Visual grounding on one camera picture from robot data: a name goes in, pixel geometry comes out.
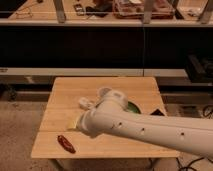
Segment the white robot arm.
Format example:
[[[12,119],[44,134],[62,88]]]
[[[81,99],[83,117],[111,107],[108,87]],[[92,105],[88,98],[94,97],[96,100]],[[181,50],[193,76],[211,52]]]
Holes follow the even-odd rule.
[[[76,127],[88,136],[106,133],[213,158],[213,119],[133,114],[115,89],[102,90],[96,103],[80,98],[79,105],[86,112]]]

